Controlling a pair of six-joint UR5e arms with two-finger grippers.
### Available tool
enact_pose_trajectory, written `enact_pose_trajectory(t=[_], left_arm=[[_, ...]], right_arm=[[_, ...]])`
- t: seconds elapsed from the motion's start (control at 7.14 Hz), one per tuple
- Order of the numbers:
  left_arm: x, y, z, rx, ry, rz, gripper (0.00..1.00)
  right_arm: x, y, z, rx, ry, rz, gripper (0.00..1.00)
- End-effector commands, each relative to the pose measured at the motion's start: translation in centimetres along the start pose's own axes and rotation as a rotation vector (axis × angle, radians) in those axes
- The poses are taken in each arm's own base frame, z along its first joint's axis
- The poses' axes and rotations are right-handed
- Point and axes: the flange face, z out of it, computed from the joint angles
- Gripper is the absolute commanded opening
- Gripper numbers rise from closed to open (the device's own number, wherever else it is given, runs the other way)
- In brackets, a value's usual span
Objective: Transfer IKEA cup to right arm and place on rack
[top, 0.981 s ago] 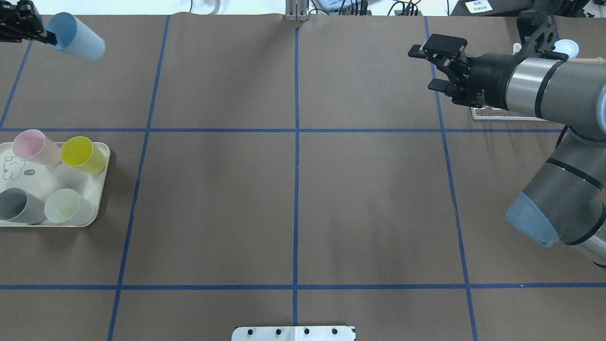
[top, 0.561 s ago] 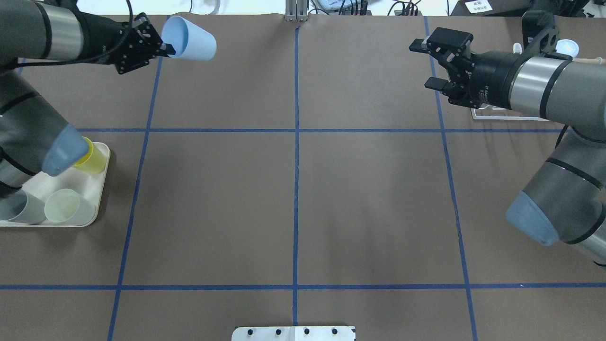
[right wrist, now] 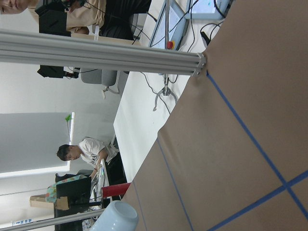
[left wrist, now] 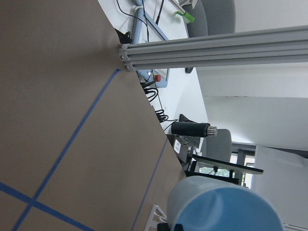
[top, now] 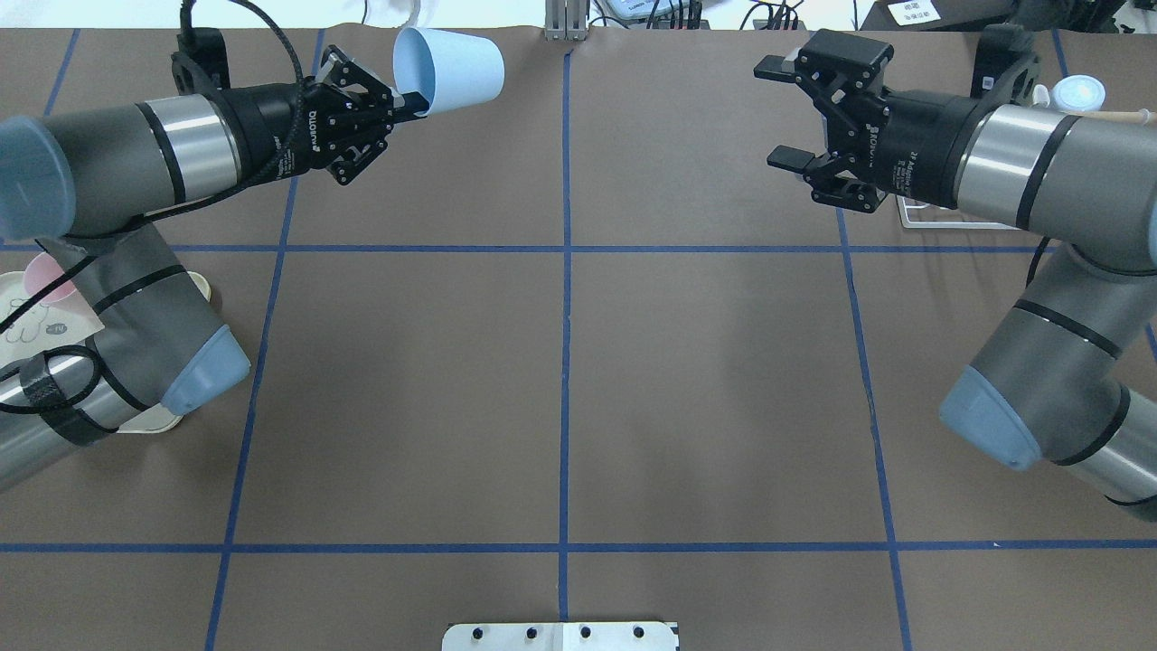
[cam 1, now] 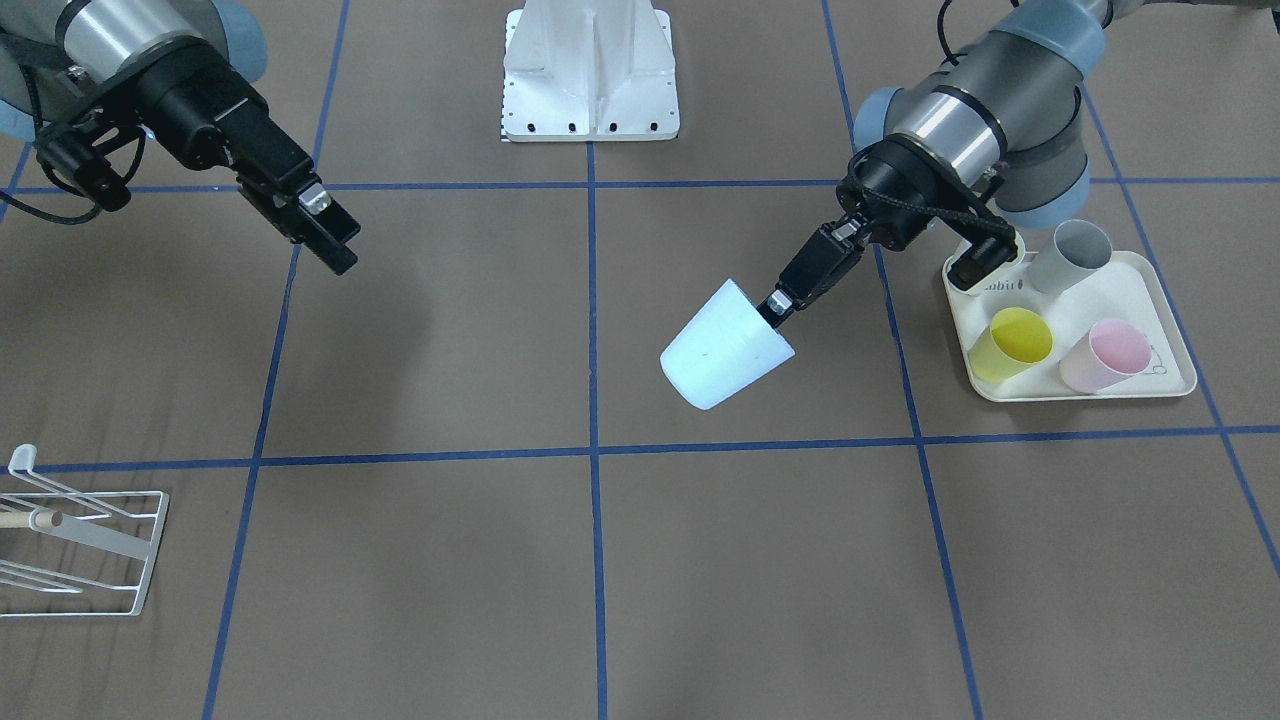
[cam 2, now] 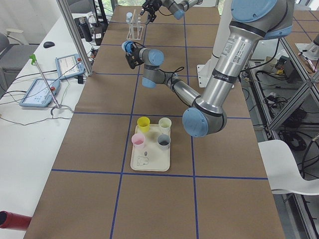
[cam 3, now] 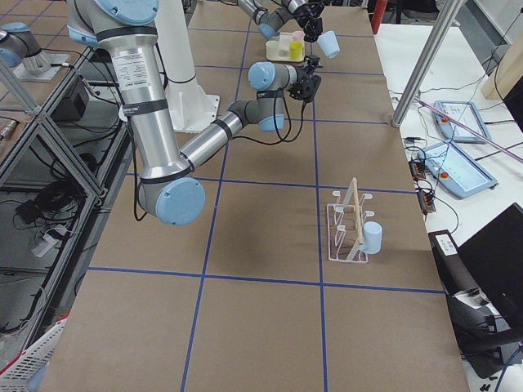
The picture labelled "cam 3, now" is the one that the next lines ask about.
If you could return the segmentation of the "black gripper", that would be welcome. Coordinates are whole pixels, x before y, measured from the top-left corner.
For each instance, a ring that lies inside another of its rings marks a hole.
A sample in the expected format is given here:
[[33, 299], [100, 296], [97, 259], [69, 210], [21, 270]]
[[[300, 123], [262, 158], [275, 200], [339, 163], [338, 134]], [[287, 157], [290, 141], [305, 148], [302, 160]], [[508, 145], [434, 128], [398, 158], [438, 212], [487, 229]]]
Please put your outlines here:
[[294, 11], [294, 19], [304, 32], [306, 42], [316, 42], [323, 33], [323, 2], [306, 2]]
[[320, 87], [320, 76], [315, 74], [319, 65], [295, 67], [297, 79], [288, 88], [291, 98], [302, 102], [312, 102]]

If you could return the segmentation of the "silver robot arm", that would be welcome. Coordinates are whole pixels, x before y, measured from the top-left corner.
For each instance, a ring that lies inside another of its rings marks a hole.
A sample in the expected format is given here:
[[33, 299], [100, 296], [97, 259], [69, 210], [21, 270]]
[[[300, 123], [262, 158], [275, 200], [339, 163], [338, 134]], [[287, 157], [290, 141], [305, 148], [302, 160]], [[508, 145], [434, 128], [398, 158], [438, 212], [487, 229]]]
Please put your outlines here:
[[69, 1], [69, 36], [110, 54], [122, 97], [122, 114], [132, 129], [143, 163], [135, 201], [166, 225], [188, 225], [203, 210], [206, 195], [193, 177], [222, 147], [246, 126], [279, 131], [284, 126], [285, 96], [307, 104], [321, 82], [315, 70], [318, 56], [308, 55], [302, 66], [257, 62], [248, 80], [257, 96], [238, 100], [228, 111], [178, 146], [166, 89], [154, 46], [168, 35], [168, 17], [188, 41], [186, 18], [180, 4], [172, 10], [162, 1]]
[[249, 15], [266, 40], [278, 36], [279, 30], [290, 20], [297, 22], [306, 42], [316, 42], [324, 32], [322, 1], [282, 1], [274, 11], [269, 11], [259, 1], [239, 0], [233, 4]]

